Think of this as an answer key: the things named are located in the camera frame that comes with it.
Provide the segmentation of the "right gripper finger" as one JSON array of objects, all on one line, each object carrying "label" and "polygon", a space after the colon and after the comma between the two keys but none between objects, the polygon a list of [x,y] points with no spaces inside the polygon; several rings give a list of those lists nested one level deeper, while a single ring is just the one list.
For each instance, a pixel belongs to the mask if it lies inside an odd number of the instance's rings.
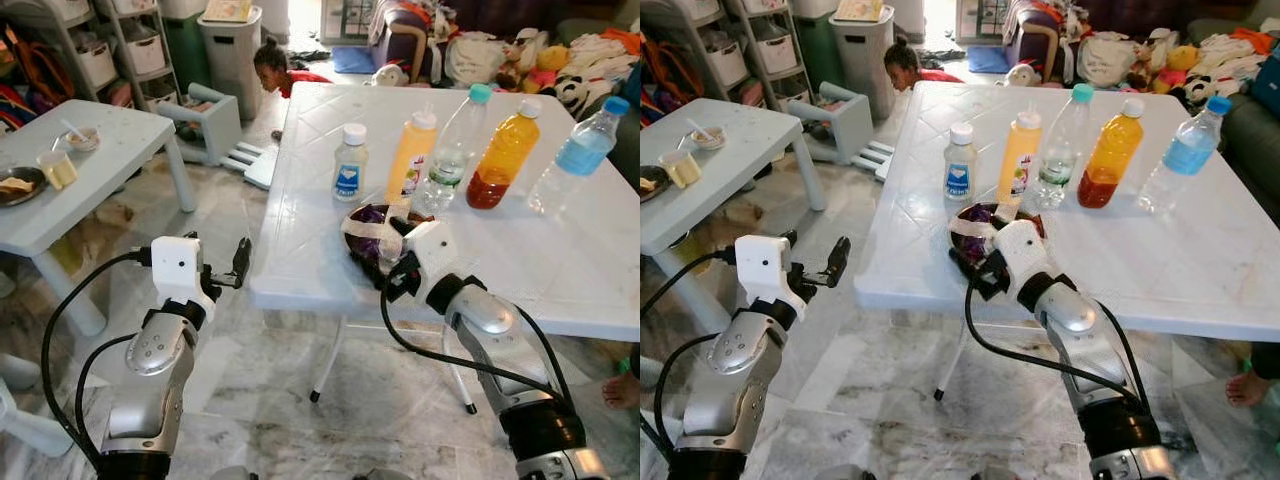
[{"label": "right gripper finger", "polygon": [[995,228],[952,229],[952,246],[970,265],[980,266],[996,251]]},{"label": "right gripper finger", "polygon": [[952,218],[952,237],[993,239],[1000,230],[1015,220],[1033,221],[1033,216],[1021,210],[1018,204],[973,204],[961,209]]},{"label": "right gripper finger", "polygon": [[366,273],[388,273],[399,260],[399,253],[376,237],[344,233],[343,238],[351,257]]},{"label": "right gripper finger", "polygon": [[426,221],[429,216],[407,211],[402,205],[365,204],[348,214],[348,238],[381,239],[392,233],[404,237]]}]

